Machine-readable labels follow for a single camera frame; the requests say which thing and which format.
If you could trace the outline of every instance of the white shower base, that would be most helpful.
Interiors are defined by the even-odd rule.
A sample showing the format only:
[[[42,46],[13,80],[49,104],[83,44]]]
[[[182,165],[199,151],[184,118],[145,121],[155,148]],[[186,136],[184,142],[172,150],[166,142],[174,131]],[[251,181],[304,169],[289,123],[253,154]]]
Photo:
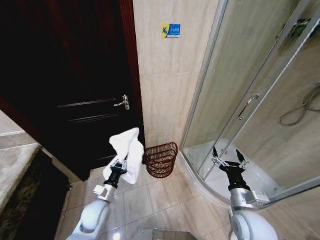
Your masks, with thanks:
[[[225,138],[220,139],[217,142],[215,146],[218,155],[223,151],[227,145],[227,142],[228,141]],[[213,144],[214,142],[212,141],[201,145],[185,147],[183,152],[188,160],[192,163],[192,167],[196,170],[199,176],[204,179],[204,182],[217,194],[229,200],[230,192],[228,190],[229,181],[227,174],[215,166],[211,161],[212,151],[210,153],[209,151]],[[224,161],[238,162],[236,149],[237,147],[231,144],[227,150],[227,153],[224,154],[221,159]],[[267,173],[265,173],[251,159],[249,159],[240,149],[238,150],[243,154],[244,158],[249,161],[249,163],[247,163],[245,166],[246,169],[242,173],[242,177],[252,190],[265,192],[268,197],[272,197],[273,195],[284,190]]]

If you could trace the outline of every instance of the yellow logo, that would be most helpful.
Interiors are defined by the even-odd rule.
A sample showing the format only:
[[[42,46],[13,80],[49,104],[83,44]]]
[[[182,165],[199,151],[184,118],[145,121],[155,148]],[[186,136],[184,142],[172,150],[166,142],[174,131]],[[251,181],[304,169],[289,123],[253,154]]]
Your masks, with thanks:
[[[161,38],[166,38],[169,32],[170,23],[161,24]]]

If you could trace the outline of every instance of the sign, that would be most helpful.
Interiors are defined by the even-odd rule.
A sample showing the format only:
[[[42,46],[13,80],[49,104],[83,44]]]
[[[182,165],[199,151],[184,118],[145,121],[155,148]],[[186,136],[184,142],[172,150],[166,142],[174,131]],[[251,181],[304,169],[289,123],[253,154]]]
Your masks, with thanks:
[[[178,38],[180,35],[180,24],[162,23],[161,38]]]

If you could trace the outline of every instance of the door frame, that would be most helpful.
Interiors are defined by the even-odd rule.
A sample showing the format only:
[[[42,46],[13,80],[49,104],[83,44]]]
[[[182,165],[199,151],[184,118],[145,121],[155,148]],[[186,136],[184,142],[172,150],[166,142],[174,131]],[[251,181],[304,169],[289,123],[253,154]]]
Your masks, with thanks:
[[[120,20],[123,29],[124,44],[129,67],[129,101],[139,128],[138,140],[146,147],[143,121],[143,108],[140,89],[138,52],[136,41],[135,17],[133,0],[117,0],[119,4]],[[41,133],[28,121],[23,114],[17,111],[10,103],[0,96],[0,109],[16,122],[23,130],[33,137],[39,144],[43,144]]]

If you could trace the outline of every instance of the blue sign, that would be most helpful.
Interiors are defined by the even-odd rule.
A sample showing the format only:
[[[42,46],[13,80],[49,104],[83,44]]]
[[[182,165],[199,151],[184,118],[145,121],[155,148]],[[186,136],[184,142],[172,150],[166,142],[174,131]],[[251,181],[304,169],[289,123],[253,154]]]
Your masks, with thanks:
[[[171,24],[169,26],[167,38],[178,38],[180,35],[180,24]]]

